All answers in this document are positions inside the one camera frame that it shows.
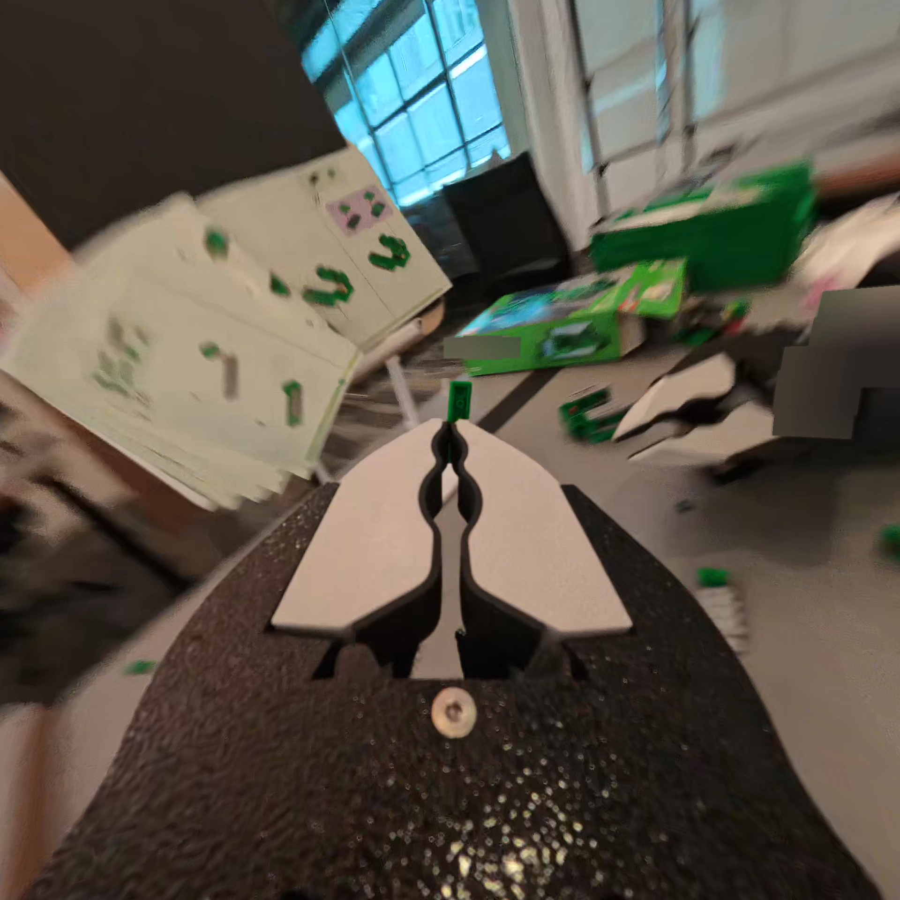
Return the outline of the green toy set box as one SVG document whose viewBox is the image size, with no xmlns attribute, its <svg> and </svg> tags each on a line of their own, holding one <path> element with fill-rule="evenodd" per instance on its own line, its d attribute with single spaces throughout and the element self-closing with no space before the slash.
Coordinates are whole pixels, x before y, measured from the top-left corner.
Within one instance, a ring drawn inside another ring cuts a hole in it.
<svg viewBox="0 0 900 900">
<path fill-rule="evenodd" d="M 444 354 L 471 376 L 614 362 L 679 316 L 685 259 L 578 276 L 497 300 L 449 338 Z"/>
</svg>

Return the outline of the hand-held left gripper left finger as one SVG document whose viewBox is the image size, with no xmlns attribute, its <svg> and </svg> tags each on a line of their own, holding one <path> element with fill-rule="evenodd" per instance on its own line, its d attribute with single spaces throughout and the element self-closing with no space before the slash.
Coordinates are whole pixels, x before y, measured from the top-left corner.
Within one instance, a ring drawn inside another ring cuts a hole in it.
<svg viewBox="0 0 900 900">
<path fill-rule="evenodd" d="M 425 640 L 441 616 L 442 474 L 451 429 L 428 420 L 341 480 L 273 628 L 331 640 Z"/>
</svg>

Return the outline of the window with dark frame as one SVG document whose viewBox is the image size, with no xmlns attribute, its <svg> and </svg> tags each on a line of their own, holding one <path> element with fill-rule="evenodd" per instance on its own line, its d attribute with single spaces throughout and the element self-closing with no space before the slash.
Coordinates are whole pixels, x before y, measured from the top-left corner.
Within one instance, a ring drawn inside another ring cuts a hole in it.
<svg viewBox="0 0 900 900">
<path fill-rule="evenodd" d="M 312 2 L 289 29 L 341 134 L 400 207 L 510 158 L 476 2 Z"/>
</svg>

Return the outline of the light grey long plate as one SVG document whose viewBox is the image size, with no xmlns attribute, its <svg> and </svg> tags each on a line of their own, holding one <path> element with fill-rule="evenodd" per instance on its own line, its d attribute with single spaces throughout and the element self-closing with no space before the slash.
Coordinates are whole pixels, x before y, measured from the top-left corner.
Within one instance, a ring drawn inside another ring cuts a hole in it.
<svg viewBox="0 0 900 900">
<path fill-rule="evenodd" d="M 735 654 L 745 653 L 750 629 L 744 603 L 731 585 L 701 588 L 697 601 Z"/>
</svg>

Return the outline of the instruction booklet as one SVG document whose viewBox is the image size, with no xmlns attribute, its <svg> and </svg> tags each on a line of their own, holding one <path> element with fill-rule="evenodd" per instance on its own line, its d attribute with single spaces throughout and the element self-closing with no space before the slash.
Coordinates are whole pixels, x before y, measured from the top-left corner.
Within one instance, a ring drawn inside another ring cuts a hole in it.
<svg viewBox="0 0 900 900">
<path fill-rule="evenodd" d="M 2 370 L 202 505 L 309 478 L 366 354 L 450 282 L 355 148 L 173 195 L 28 301 Z"/>
</svg>

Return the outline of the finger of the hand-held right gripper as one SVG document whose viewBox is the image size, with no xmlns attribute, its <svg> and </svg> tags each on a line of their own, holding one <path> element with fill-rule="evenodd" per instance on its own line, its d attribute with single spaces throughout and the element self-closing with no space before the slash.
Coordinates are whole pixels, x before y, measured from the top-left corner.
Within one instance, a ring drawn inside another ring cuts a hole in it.
<svg viewBox="0 0 900 900">
<path fill-rule="evenodd" d="M 736 407 L 724 419 L 667 437 L 628 457 L 649 466 L 714 466 L 769 444 L 774 439 L 774 413 L 756 402 Z"/>
<path fill-rule="evenodd" d="M 660 377 L 630 406 L 613 433 L 623 441 L 647 431 L 661 420 L 678 418 L 699 402 L 725 398 L 736 384 L 736 363 L 727 354 L 709 356 L 679 372 Z"/>
</svg>

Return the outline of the grey desk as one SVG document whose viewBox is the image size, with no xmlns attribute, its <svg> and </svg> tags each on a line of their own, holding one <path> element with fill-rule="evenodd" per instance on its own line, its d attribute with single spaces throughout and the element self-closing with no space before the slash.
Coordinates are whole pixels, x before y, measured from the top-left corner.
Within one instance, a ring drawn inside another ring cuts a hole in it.
<svg viewBox="0 0 900 900">
<path fill-rule="evenodd" d="M 724 487 L 569 442 L 558 405 L 638 395 L 678 352 L 481 381 L 473 413 L 599 507 L 634 636 L 583 678 L 434 681 L 266 628 L 333 489 L 316 489 L 70 694 L 50 757 L 58 849 L 24 898 L 898 898 L 898 466 L 831 454 Z M 696 503 L 679 514 L 677 501 Z M 697 601 L 725 569 L 745 653 Z M 156 660 L 150 676 L 122 674 Z"/>
</svg>

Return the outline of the dark grey partition panel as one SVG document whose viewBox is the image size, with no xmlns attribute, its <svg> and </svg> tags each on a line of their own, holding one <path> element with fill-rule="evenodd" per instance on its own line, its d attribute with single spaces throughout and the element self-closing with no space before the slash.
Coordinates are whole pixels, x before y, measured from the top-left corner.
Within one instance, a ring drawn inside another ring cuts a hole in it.
<svg viewBox="0 0 900 900">
<path fill-rule="evenodd" d="M 261 1 L 3 1 L 2 173 L 74 250 L 345 139 Z"/>
</svg>

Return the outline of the large green toy box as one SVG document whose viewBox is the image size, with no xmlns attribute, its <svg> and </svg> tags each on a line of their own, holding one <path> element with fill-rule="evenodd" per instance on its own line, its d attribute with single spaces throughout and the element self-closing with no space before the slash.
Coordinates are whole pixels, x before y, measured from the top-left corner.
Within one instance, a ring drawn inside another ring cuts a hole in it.
<svg viewBox="0 0 900 900">
<path fill-rule="evenodd" d="M 626 210 L 595 231 L 589 252 L 600 271 L 684 261 L 700 293 L 773 285 L 799 257 L 816 208 L 813 161 L 802 157 Z"/>
</svg>

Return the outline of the green and grey brick assembly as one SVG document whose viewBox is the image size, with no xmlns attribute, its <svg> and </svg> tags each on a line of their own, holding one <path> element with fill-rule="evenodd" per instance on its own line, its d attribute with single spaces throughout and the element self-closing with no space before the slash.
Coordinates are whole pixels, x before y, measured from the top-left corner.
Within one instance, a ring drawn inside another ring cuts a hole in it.
<svg viewBox="0 0 900 900">
<path fill-rule="evenodd" d="M 616 401 L 611 388 L 594 386 L 567 398 L 558 408 L 558 416 L 572 439 L 601 444 L 613 439 L 631 407 L 631 403 Z"/>
</svg>

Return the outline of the black office chair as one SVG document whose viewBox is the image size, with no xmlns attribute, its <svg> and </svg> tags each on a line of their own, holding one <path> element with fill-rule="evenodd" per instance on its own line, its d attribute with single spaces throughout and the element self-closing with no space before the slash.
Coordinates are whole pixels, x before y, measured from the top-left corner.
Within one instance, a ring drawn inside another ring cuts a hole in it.
<svg viewBox="0 0 900 900">
<path fill-rule="evenodd" d="M 570 246 L 529 152 L 442 188 L 488 285 L 547 285 L 572 276 Z"/>
</svg>

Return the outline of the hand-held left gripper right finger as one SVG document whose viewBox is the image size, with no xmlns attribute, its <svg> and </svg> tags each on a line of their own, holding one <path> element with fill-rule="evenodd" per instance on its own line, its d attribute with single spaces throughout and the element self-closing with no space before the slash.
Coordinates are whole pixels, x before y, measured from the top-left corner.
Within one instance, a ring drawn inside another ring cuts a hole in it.
<svg viewBox="0 0 900 900">
<path fill-rule="evenodd" d="M 563 486 L 535 460 L 458 422 L 466 631 L 480 640 L 621 635 L 633 621 Z"/>
</svg>

